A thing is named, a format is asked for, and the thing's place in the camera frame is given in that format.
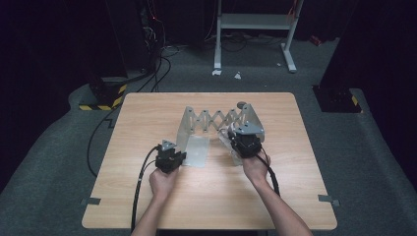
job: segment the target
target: black curtain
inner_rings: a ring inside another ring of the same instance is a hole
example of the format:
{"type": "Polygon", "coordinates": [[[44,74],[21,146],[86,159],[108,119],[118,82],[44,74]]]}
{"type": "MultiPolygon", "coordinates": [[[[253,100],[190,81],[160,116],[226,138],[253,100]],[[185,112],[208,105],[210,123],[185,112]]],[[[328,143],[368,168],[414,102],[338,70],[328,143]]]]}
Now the black curtain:
{"type": "Polygon", "coordinates": [[[3,1],[0,11],[2,191],[39,135],[68,112],[69,94],[87,81],[62,1],[3,1]]]}
{"type": "Polygon", "coordinates": [[[391,152],[417,186],[417,3],[359,1],[320,87],[361,89],[391,152]]]}

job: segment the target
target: yellow and black hazard tape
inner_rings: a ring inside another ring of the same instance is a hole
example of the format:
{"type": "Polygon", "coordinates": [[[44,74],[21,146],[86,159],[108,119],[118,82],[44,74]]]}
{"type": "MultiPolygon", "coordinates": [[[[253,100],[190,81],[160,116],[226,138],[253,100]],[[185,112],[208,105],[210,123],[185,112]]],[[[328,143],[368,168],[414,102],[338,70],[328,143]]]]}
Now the yellow and black hazard tape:
{"type": "Polygon", "coordinates": [[[79,104],[81,110],[112,110],[116,108],[123,98],[123,93],[126,90],[126,85],[119,88],[117,96],[114,97],[114,100],[111,104],[79,104]]]}

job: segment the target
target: human hand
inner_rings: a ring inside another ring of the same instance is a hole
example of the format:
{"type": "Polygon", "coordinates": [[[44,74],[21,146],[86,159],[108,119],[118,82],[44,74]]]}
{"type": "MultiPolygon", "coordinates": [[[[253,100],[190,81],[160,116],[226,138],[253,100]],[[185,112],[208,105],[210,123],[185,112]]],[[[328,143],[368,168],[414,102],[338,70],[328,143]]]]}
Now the human hand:
{"type": "Polygon", "coordinates": [[[177,179],[179,168],[176,168],[170,173],[163,173],[162,170],[156,168],[149,176],[150,187],[153,192],[153,197],[165,201],[172,190],[177,179]]]}
{"type": "MultiPolygon", "coordinates": [[[[258,153],[258,156],[266,163],[270,163],[269,156],[266,156],[262,151],[258,153]]],[[[268,168],[256,156],[242,158],[242,162],[246,177],[255,187],[267,182],[268,168]]]]}

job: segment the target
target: black equipment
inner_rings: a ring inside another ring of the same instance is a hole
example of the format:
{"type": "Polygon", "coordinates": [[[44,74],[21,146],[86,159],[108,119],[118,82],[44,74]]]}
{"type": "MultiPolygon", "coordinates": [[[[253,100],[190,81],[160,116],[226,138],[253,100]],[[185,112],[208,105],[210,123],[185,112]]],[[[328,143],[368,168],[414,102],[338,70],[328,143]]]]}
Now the black equipment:
{"type": "Polygon", "coordinates": [[[163,141],[157,146],[155,166],[164,173],[169,173],[178,168],[187,156],[187,152],[175,152],[175,145],[169,141],[163,141]]]}

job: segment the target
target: transparent plastic sheet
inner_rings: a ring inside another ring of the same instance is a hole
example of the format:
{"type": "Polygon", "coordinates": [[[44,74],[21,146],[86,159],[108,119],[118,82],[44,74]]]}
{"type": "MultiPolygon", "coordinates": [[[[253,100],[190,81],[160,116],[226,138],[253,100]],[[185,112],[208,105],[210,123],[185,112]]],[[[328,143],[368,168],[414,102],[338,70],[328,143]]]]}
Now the transparent plastic sheet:
{"type": "Polygon", "coordinates": [[[187,158],[183,161],[183,165],[205,167],[209,152],[209,138],[190,136],[185,151],[187,152],[187,158]]]}

